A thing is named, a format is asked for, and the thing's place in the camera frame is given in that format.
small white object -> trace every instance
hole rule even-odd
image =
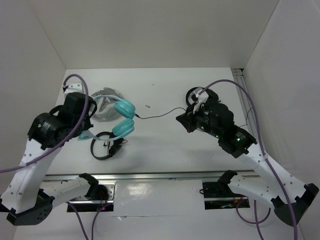
[[[82,82],[77,82],[77,83],[72,83],[70,84],[67,89],[65,89],[65,91],[63,92],[64,94],[64,98],[66,98],[66,96],[70,93],[84,93],[84,86]]]
[[[196,93],[195,96],[198,98],[198,103],[194,106],[193,113],[196,113],[196,111],[198,111],[199,108],[201,107],[201,104],[204,104],[209,98],[209,95],[206,91],[204,91],[203,93],[201,93],[201,95],[199,95],[199,93],[202,90],[203,90],[202,87],[198,87],[196,90],[194,90],[194,92]]]

teal ear cushion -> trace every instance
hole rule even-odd
[[[135,130],[135,122],[131,118],[127,118],[120,122],[117,126],[112,129],[114,135],[121,136],[122,138],[129,135]]]
[[[125,118],[133,119],[136,115],[136,107],[127,99],[116,101],[113,107],[118,113],[120,113]]]

black cable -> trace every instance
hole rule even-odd
[[[174,111],[174,110],[176,110],[176,109],[183,109],[185,112],[187,111],[187,110],[185,110],[183,107],[176,107],[176,108],[172,109],[171,111],[169,111],[169,112],[167,112],[167,113],[165,113],[165,114],[163,114],[163,115],[160,115],[160,116],[140,117],[138,114],[136,114],[135,116],[136,116],[137,118],[139,118],[139,119],[153,119],[153,118],[160,118],[160,117],[163,117],[163,116],[165,116],[165,115],[167,115],[167,114],[169,114],[169,113],[173,112],[173,111]]]
[[[247,125],[248,125],[247,120],[248,120],[249,113],[250,113],[251,109],[252,109],[252,107],[251,107],[251,108],[249,109],[249,111],[246,113],[246,117],[245,117],[245,125],[241,125],[241,126],[239,126],[239,128],[241,128],[241,127],[244,127],[244,126],[247,126]]]

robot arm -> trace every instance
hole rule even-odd
[[[218,95],[208,98],[202,88],[197,88],[194,95],[197,101],[190,105],[186,113],[176,117],[185,129],[191,133],[196,129],[218,139],[219,146],[234,158],[249,165],[265,182],[245,178],[235,171],[228,170],[219,179],[224,190],[253,198],[274,209],[275,214],[286,224],[293,226],[290,210],[279,182],[275,178],[269,163],[277,172],[294,211],[298,223],[319,192],[313,183],[305,184],[292,176],[272,157],[263,156],[256,139],[246,130],[234,123],[234,114],[219,102]]]
[[[28,164],[48,153],[71,132],[80,118],[84,105],[85,95],[71,92],[66,95],[62,106],[55,107],[49,113],[40,114],[33,121],[20,162],[23,168],[16,171],[7,190],[1,195],[1,204],[9,210],[7,219],[13,225],[37,225],[46,219],[54,207],[79,196],[93,198],[97,191],[101,190],[99,182],[87,173],[72,181],[40,189],[43,178],[61,147],[40,161]],[[94,100],[89,98],[85,117],[73,138],[93,127],[89,116],[89,109],[93,105]]]

cable connector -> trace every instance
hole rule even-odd
[[[26,162],[20,162],[19,166],[25,168],[27,166],[27,163]]]
[[[268,157],[269,157],[269,154],[266,152],[266,153],[263,155],[263,160],[268,159]]]

